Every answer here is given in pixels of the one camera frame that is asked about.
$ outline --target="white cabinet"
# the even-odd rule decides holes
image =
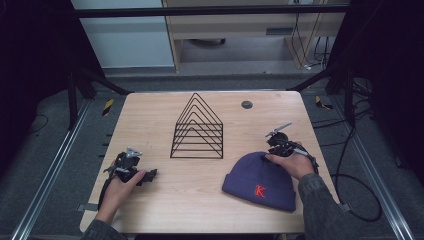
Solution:
[[[75,9],[162,7],[161,0],[72,0]],[[174,67],[164,17],[81,18],[103,69]]]

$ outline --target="fingers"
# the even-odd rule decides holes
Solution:
[[[284,165],[285,161],[287,161],[287,158],[280,157],[280,156],[277,156],[277,155],[274,155],[274,154],[265,154],[265,157],[269,161],[271,161],[275,164],[278,164],[278,165]]]

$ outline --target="knit hat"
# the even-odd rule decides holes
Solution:
[[[290,174],[266,159],[265,154],[253,152],[243,156],[225,176],[222,191],[271,208],[296,210]]]

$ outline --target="black curtain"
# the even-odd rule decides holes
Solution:
[[[424,143],[424,2],[356,0],[352,3],[369,4],[370,11],[346,14],[329,66],[344,58],[354,76],[371,81],[370,102],[377,121],[396,157],[403,166],[414,170],[424,184],[421,157]],[[349,45],[353,39],[357,40],[356,44]],[[345,79],[343,71],[334,73],[327,90],[338,91]]]

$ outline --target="floor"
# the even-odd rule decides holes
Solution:
[[[312,63],[318,63],[310,70],[297,69],[293,58],[281,38],[270,39],[227,39],[224,45],[216,42],[185,41],[178,73],[149,72],[144,76],[113,76],[110,81],[134,91],[199,91],[199,90],[248,90],[286,89],[308,79],[322,70],[325,64],[319,60],[323,55],[323,41],[308,55]],[[315,128],[322,152],[330,173],[336,171],[343,143],[349,133],[344,123],[319,127],[341,119],[338,112],[341,95],[327,96],[324,92],[326,79],[302,92],[305,106]],[[30,224],[33,239],[78,239],[79,221],[91,193],[90,186],[107,150],[110,134],[119,117],[124,96],[100,86],[95,86],[98,94],[90,101],[81,130],[73,141],[58,175],[54,177],[49,194],[36,212],[36,221]],[[316,105],[316,97],[321,97],[330,110]],[[107,117],[101,116],[105,102],[114,99],[114,106]],[[0,184],[0,239],[15,231],[29,209],[39,186],[54,162],[56,153],[67,134],[68,112],[67,95],[61,92],[45,99],[39,105],[39,115],[34,121],[22,150],[15,159],[12,170]],[[355,97],[357,111],[367,110],[366,101]],[[86,101],[79,98],[79,106]],[[378,125],[372,120],[372,113],[357,117],[356,135],[345,150],[342,172],[353,175],[369,186],[372,178],[364,166],[361,145],[366,148],[366,157],[372,159],[377,169],[377,177],[390,193],[389,199],[399,210],[413,237],[399,236],[394,231],[390,216],[383,216],[376,222],[357,223],[363,227],[361,239],[424,239],[424,188],[408,169],[398,168],[394,154]],[[372,217],[378,213],[378,204],[370,192],[361,184],[349,179],[340,179],[340,194],[350,202],[361,216]],[[286,236],[294,239],[295,235]]]

